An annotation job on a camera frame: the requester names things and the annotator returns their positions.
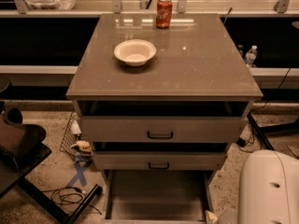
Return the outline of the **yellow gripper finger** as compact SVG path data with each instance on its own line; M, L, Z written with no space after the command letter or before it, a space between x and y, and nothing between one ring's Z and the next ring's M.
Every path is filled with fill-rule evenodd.
M214 213L206 210L205 215L206 224L218 224L218 217Z

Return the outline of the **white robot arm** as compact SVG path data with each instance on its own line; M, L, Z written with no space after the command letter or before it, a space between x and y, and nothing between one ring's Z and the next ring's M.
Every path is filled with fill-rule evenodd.
M250 154L240 175L238 210L206 224L299 224L299 160L274 150Z

